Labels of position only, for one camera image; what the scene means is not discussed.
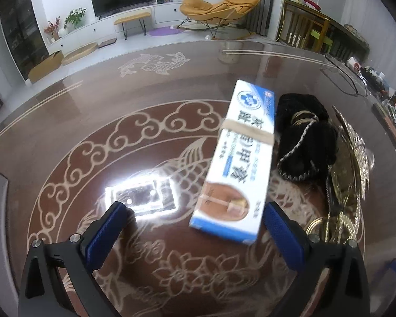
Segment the gold metallic object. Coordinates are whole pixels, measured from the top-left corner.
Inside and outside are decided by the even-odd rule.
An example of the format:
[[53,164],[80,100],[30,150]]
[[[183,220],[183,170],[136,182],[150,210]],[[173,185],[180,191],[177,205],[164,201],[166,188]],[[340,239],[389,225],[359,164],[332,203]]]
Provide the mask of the gold metallic object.
[[318,218],[307,228],[307,234],[322,225],[319,232],[326,242],[345,243],[357,239],[361,220],[361,200],[369,187],[369,163],[366,146],[351,124],[333,106],[340,122],[337,138],[337,159],[329,167],[334,193],[340,204],[338,216]]

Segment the flower vase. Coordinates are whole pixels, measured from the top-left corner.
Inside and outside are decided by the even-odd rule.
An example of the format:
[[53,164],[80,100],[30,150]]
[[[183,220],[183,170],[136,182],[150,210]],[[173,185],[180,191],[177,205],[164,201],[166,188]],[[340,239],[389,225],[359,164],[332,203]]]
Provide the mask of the flower vase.
[[66,28],[64,28],[64,26],[59,30],[59,32],[57,33],[57,35],[60,38],[63,38],[64,36],[66,36],[69,33],[69,30]]
[[59,35],[57,34],[57,31],[53,31],[53,32],[51,33],[51,37],[54,38],[54,40],[60,39]]

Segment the white and blue box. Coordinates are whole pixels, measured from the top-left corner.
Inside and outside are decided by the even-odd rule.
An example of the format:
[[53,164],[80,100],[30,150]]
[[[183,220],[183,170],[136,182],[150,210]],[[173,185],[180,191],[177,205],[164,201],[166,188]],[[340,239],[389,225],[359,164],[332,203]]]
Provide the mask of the white and blue box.
[[256,241],[270,177],[274,105],[272,91],[237,81],[191,227],[246,244]]

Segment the wooden bench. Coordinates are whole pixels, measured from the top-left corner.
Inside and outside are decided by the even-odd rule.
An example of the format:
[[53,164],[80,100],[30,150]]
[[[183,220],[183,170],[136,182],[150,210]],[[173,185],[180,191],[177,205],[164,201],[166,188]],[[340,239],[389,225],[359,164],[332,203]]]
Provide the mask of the wooden bench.
[[147,18],[147,17],[150,17],[150,16],[151,16],[150,12],[142,12],[142,13],[138,13],[138,14],[133,14],[133,15],[129,15],[129,16],[124,17],[124,18],[117,19],[114,22],[114,25],[121,24],[121,27],[123,29],[123,35],[125,36],[125,40],[126,40],[126,38],[128,37],[128,27],[126,26],[126,28],[125,28],[123,25],[125,23],[127,23],[128,21],[139,20],[142,32],[144,32],[144,36],[146,36],[147,35],[147,29],[145,28],[144,18]]

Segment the tv stand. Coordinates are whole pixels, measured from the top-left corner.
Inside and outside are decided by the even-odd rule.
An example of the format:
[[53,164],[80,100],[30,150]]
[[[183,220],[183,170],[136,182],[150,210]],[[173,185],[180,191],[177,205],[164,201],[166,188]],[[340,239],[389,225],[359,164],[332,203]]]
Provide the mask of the tv stand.
[[[94,19],[91,23],[81,26],[68,35],[56,40],[52,44],[47,44],[47,51],[50,54],[61,51],[66,55],[84,45],[90,43],[100,43],[110,38],[115,38],[119,35],[122,39],[128,34],[147,33],[149,29],[159,28],[164,26],[179,25],[185,19],[184,15],[180,13],[180,2],[167,2],[164,4],[153,4],[152,2],[145,3],[142,7],[129,9],[128,11],[121,11],[113,15],[104,16]],[[123,25],[114,25],[117,19],[128,18],[140,13],[150,13],[151,16],[143,16],[145,23],[142,21],[132,20],[125,22]]]

